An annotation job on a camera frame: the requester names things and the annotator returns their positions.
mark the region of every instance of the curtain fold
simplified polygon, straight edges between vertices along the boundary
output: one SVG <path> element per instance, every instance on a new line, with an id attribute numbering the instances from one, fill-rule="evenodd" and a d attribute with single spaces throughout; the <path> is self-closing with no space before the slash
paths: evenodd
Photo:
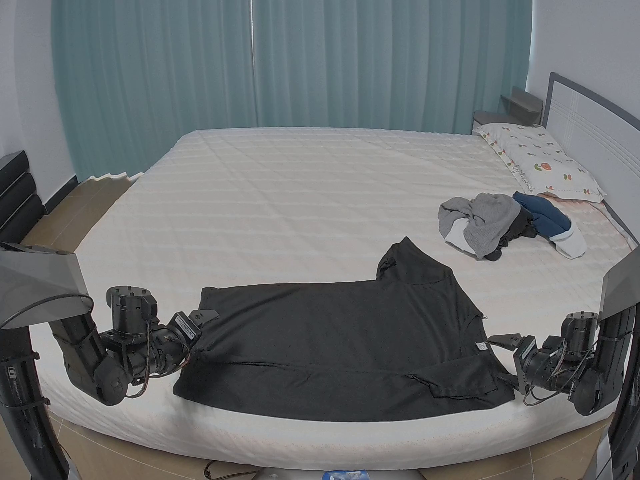
<path id="1" fill-rule="evenodd" d="M 250 0 L 53 0 L 79 179 L 145 171 L 181 135 L 256 126 Z"/>
<path id="2" fill-rule="evenodd" d="M 532 0 L 253 0 L 260 126 L 468 133 L 524 87 Z"/>

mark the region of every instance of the quilted mattress cover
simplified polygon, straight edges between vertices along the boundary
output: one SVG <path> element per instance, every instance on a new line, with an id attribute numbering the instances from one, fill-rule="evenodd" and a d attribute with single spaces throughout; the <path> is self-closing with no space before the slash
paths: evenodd
<path id="1" fill-rule="evenodd" d="M 558 334 L 564 316 L 598 311 L 602 276 L 629 252 L 589 203 L 556 202 L 586 238 L 568 260 L 542 237 L 510 243 L 497 262 L 445 244 L 438 205 L 513 193 L 518 183 L 478 136 L 362 129 L 262 128 L 182 137 L 91 229 L 77 256 L 99 330 L 104 294 L 146 287 L 167 322 L 197 308 L 203 286 L 372 279 L 389 245 L 409 236 L 453 268 L 488 335 Z M 32 328 L 38 372 L 61 417 L 148 447 L 202 458 L 302 469 L 432 467 L 505 453 L 609 416 L 555 397 L 397 422 L 316 422 L 235 413 L 172 395 L 176 376 L 105 407 L 67 379 L 48 326 Z M 511 353 L 496 349 L 513 372 Z"/>

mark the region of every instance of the wall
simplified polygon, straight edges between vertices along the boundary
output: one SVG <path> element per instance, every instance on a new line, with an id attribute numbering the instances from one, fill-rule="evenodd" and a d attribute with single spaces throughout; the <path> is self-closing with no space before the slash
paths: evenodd
<path id="1" fill-rule="evenodd" d="M 556 71 L 640 118 L 640 0 L 533 0 L 527 90 Z"/>
<path id="2" fill-rule="evenodd" d="M 46 202 L 74 176 L 51 57 L 51 0 L 0 0 L 0 144 L 25 149 Z"/>

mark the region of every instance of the pillow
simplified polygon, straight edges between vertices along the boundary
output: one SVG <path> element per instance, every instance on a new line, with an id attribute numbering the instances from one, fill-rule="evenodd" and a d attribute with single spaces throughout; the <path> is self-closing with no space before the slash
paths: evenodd
<path id="1" fill-rule="evenodd" d="M 500 155 L 526 194 L 593 203 L 606 196 L 587 169 L 569 158 L 542 126 L 491 123 L 474 132 Z"/>

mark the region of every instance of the floor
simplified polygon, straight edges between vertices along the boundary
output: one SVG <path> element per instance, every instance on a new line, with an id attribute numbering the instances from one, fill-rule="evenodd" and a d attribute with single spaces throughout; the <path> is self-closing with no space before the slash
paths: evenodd
<path id="1" fill-rule="evenodd" d="M 74 251 L 93 224 L 120 197 L 128 178 L 88 180 L 36 225 L 24 243 L 37 243 Z M 121 441 L 80 427 L 51 414 L 62 446 L 73 458 L 85 480 L 179 480 L 204 478 L 206 460 L 173 455 Z M 600 434 L 608 421 L 558 436 L 516 452 L 439 468 L 423 469 L 428 480 L 578 480 L 588 466 Z M 231 463 L 215 463 L 213 477 L 252 471 Z M 29 475 L 0 424 L 0 471 L 4 478 L 28 480 Z"/>

